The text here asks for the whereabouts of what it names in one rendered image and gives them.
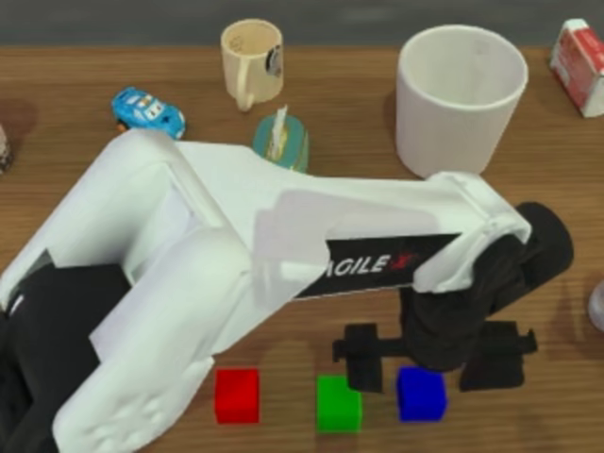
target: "logo on mug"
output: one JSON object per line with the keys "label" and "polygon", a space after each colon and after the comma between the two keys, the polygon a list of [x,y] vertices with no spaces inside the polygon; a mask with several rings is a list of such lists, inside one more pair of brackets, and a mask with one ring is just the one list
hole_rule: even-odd
{"label": "logo on mug", "polygon": [[266,56],[266,62],[264,63],[266,72],[271,76],[281,76],[281,46],[276,45],[269,50]]}

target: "blue toy car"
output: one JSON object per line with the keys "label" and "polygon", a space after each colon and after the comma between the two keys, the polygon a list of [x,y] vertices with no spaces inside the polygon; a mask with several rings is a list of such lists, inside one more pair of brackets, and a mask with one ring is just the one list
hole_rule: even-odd
{"label": "blue toy car", "polygon": [[132,127],[159,129],[175,140],[185,132],[185,117],[179,109],[134,87],[121,90],[111,107],[122,132]]}

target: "cube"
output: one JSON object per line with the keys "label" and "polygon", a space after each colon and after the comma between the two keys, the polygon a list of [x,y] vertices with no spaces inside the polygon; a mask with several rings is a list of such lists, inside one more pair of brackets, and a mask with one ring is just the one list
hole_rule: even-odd
{"label": "cube", "polygon": [[216,370],[216,422],[254,424],[260,421],[260,377],[257,369]]}
{"label": "cube", "polygon": [[346,376],[317,377],[317,430],[356,432],[361,429],[361,394],[348,387]]}
{"label": "cube", "polygon": [[402,367],[396,380],[401,422],[438,422],[446,411],[445,379],[423,368]]}

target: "beige mug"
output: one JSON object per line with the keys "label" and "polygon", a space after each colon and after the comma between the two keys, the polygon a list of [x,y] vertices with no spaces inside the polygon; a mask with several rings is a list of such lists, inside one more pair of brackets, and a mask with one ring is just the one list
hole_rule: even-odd
{"label": "beige mug", "polygon": [[276,97],[283,88],[283,36],[270,22],[244,19],[220,39],[226,90],[241,111]]}

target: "blue cube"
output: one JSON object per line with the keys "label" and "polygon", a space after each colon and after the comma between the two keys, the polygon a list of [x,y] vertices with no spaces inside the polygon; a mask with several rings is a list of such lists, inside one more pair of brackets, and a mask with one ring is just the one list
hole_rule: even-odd
{"label": "blue cube", "polygon": [[440,373],[404,366],[396,380],[401,422],[438,422],[446,411],[445,379]]}

